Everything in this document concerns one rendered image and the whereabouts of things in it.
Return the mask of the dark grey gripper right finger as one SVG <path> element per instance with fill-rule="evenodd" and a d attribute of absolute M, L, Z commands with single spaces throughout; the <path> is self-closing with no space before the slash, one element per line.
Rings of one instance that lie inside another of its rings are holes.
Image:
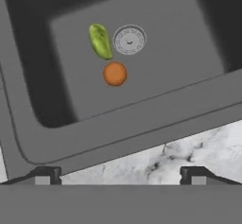
<path fill-rule="evenodd" d="M 180 185 L 240 185 L 238 181 L 217 176 L 204 166 L 182 166 L 180 168 L 180 175 Z"/>

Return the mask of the grey kitchen sink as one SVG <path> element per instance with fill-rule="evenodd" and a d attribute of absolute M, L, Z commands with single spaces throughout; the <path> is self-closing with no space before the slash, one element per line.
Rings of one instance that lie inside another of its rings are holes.
<path fill-rule="evenodd" d="M 90 24 L 106 27 L 101 59 Z M 140 26 L 145 47 L 118 53 Z M 104 67 L 125 65 L 120 86 Z M 7 175 L 71 173 L 242 119 L 242 0 L 0 0 L 0 142 Z"/>

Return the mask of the round grey sink drain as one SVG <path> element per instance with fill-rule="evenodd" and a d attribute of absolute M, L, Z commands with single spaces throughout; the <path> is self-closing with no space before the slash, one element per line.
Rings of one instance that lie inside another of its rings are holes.
<path fill-rule="evenodd" d="M 119 27 L 112 36 L 115 50 L 126 56 L 140 52 L 146 45 L 147 34 L 137 25 L 124 25 Z"/>

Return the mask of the round orange fruit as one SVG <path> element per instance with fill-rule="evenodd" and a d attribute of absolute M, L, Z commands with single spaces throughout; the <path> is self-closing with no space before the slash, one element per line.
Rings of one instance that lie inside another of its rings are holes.
<path fill-rule="evenodd" d="M 105 81 L 111 86 L 120 86 L 127 79 L 128 72 L 125 65 L 118 61 L 108 63 L 103 70 Z"/>

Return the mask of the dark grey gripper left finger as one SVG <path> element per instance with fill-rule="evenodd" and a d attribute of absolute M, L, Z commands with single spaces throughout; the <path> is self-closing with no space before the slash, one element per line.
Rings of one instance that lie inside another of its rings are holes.
<path fill-rule="evenodd" d="M 38 166 L 28 174 L 4 181 L 3 185 L 61 185 L 61 168 L 59 166 Z"/>

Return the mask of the green oblong fruit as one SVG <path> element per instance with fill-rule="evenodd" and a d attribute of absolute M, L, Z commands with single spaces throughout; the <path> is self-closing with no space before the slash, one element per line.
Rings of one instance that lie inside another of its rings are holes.
<path fill-rule="evenodd" d="M 109 33 L 102 24 L 90 24 L 89 39 L 93 50 L 104 60 L 112 58 L 112 47 Z"/>

